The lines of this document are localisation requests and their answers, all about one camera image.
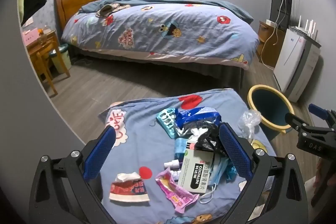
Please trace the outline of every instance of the clear plastic bag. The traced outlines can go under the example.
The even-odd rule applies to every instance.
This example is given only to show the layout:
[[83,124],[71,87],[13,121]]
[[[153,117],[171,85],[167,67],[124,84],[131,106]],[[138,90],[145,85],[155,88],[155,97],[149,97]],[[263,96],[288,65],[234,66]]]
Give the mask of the clear plastic bag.
[[238,127],[241,129],[242,137],[250,143],[254,140],[254,127],[260,124],[261,114],[259,111],[250,109],[245,111],[238,121]]

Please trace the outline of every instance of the table covered with cloth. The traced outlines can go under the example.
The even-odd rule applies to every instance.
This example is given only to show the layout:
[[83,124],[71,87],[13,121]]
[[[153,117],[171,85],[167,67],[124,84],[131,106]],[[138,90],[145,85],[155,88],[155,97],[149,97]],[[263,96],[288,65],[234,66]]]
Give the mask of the table covered with cloth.
[[[112,104],[100,114],[100,118],[106,124],[112,125],[117,134],[115,145],[100,174],[103,188],[102,204],[118,224],[205,223],[224,216],[233,205],[244,185],[242,182],[245,181],[239,176],[228,183],[223,176],[209,203],[201,204],[197,201],[188,205],[184,214],[175,212],[173,204],[155,181],[157,174],[164,171],[164,163],[174,160],[174,140],[155,122],[157,114],[166,108],[185,110],[205,106],[215,108],[222,121],[228,122],[237,135],[242,136],[238,120],[248,108],[232,89],[121,102],[117,105]],[[269,155],[275,155],[259,126],[255,128],[255,139],[266,147]],[[132,172],[144,174],[146,179],[143,181],[150,201],[111,201],[110,187],[117,174]],[[269,189],[271,183],[272,180],[269,179],[265,189]]]

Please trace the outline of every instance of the wooden floor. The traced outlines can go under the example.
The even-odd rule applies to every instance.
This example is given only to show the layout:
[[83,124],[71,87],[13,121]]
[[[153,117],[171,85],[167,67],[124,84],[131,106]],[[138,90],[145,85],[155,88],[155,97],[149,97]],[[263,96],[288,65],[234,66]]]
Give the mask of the wooden floor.
[[[124,61],[86,59],[77,61],[70,69],[71,77],[59,75],[54,79],[57,96],[44,85],[55,107],[70,127],[84,141],[99,136],[104,124],[97,115],[112,102],[148,97],[168,97],[218,88],[215,79],[167,66]],[[241,97],[246,102],[248,90],[256,84],[276,88],[273,73],[255,58],[245,71]],[[294,105],[296,115],[310,122],[304,108]],[[296,148],[297,132],[278,135],[272,140],[278,156],[293,153],[304,180],[315,175],[317,157]]]

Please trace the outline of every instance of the trash can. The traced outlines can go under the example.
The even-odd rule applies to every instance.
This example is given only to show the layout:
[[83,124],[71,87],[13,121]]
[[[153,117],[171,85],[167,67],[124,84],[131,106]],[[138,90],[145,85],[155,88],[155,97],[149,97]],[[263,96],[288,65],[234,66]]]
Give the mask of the trash can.
[[[71,62],[70,62],[70,57],[69,57],[69,52],[68,52],[68,44],[63,44],[59,46],[58,49],[61,53],[61,57],[63,59],[65,67],[67,67],[67,69],[69,70],[71,68]],[[54,63],[58,73],[59,74],[65,73],[57,57],[56,50],[52,50],[51,52],[49,52],[49,56],[51,57],[51,60]]]
[[285,115],[288,112],[294,114],[294,109],[282,93],[267,85],[255,85],[250,89],[247,101],[251,109],[261,113],[260,127],[269,140],[280,132],[291,131]]

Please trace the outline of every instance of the yellow-rimmed bucket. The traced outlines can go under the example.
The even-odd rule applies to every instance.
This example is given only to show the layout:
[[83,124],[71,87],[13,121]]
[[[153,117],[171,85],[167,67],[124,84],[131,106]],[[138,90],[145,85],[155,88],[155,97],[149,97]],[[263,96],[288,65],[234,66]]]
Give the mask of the yellow-rimmed bucket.
[[285,134],[291,131],[285,115],[288,112],[294,114],[294,109],[281,92],[267,85],[255,85],[247,95],[247,102],[251,109],[261,113],[260,127],[269,140],[280,132]]

